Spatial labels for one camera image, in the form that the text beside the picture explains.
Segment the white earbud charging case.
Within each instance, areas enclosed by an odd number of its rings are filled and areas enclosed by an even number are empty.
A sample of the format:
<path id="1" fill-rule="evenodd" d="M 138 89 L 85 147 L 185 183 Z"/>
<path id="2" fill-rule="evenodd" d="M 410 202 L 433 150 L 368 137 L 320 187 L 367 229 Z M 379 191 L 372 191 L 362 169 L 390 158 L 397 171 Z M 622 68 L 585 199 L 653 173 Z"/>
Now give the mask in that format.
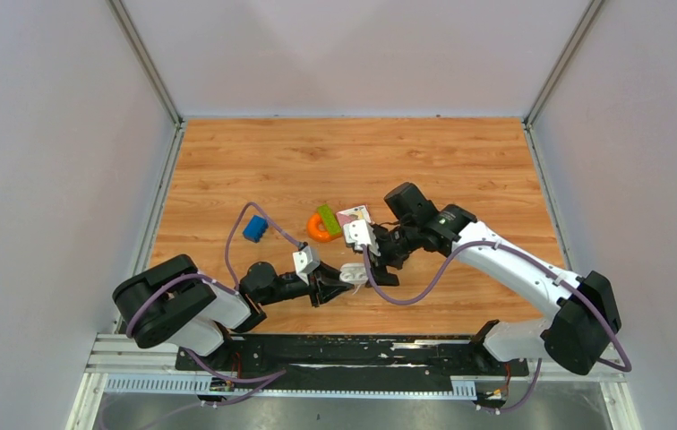
<path id="1" fill-rule="evenodd" d="M 339 279 L 352 285 L 363 286 L 368 282 L 366 268 L 360 262 L 343 264 L 339 269 Z"/>

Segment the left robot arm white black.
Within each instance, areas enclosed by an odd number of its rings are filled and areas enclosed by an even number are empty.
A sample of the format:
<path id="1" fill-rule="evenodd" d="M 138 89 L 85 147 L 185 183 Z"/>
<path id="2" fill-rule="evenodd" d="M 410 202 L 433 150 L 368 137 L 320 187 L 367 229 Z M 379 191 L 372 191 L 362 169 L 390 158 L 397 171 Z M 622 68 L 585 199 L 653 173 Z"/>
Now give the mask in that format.
<path id="1" fill-rule="evenodd" d="M 318 307 L 355 287 L 340 270 L 304 251 L 295 254 L 294 263 L 293 271 L 278 274 L 270 263 L 256 262 L 232 289 L 179 254 L 123 281 L 112 299 L 126 322 L 126 336 L 139 348 L 170 343 L 221 370 L 233 358 L 227 335 L 263 322 L 264 306 L 308 297 Z"/>

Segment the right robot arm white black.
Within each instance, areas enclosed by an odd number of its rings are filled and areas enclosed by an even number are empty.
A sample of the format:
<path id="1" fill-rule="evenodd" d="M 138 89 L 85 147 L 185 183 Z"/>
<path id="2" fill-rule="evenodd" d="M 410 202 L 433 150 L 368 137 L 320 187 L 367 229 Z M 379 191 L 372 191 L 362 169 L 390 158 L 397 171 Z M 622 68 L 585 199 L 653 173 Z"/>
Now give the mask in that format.
<path id="1" fill-rule="evenodd" d="M 454 262 L 470 266 L 523 297 L 541 313 L 526 322 L 487 322 L 474 336 L 472 366 L 492 374 L 515 359 L 551 359 L 587 375 L 597 364 L 627 373 L 632 363 L 617 335 L 621 317 L 610 280 L 597 271 L 580 275 L 546 262 L 503 238 L 456 204 L 438 209 L 419 188 L 405 182 L 384 198 L 396 220 L 392 228 L 360 219 L 344 228 L 348 247 L 364 258 L 368 282 L 385 301 L 413 305 L 427 297 Z M 383 291 L 398 285 L 388 272 L 417 250 L 445 260 L 417 296 L 396 299 Z"/>

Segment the green toy block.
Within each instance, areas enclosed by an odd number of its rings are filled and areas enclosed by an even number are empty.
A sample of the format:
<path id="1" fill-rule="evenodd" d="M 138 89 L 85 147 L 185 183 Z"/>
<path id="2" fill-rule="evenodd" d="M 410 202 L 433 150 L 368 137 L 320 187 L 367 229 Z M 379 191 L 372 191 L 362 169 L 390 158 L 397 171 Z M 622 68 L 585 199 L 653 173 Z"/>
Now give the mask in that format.
<path id="1" fill-rule="evenodd" d="M 319 206 L 316 213 L 318 215 L 316 228 L 320 237 L 329 240 L 343 234 L 342 227 L 339 225 L 335 213 L 329 205 L 323 204 Z"/>

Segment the pink patterned card box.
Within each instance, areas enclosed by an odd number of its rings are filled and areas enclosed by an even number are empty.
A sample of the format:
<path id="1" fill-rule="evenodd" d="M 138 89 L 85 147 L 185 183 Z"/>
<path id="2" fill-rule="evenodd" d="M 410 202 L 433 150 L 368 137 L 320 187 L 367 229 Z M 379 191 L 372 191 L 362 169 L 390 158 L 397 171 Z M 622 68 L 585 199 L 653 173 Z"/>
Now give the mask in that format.
<path id="1" fill-rule="evenodd" d="M 366 221 L 369 224 L 373 224 L 371 213 L 369 212 L 368 207 L 364 204 L 337 211 L 335 216 L 342 228 L 345 225 L 360 219 Z"/>

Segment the blue toy block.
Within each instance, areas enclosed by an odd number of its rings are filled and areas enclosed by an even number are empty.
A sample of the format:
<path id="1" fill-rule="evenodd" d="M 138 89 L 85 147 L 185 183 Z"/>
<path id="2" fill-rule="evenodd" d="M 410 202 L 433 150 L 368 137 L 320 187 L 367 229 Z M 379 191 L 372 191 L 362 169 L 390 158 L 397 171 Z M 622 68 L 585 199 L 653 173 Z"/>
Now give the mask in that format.
<path id="1" fill-rule="evenodd" d="M 268 221 L 258 215 L 253 215 L 246 224 L 242 236 L 253 243 L 259 243 L 269 227 Z"/>

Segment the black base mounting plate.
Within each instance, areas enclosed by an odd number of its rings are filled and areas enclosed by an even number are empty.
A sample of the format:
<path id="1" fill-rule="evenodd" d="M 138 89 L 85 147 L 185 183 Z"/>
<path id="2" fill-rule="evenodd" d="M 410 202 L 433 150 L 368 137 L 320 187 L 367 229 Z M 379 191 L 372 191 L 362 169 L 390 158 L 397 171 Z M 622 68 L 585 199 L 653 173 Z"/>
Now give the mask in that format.
<path id="1" fill-rule="evenodd" d="M 502 364 L 467 335 L 243 334 L 202 362 L 243 378 L 281 372 L 272 388 L 445 390 L 454 376 L 523 377 L 520 360 Z"/>

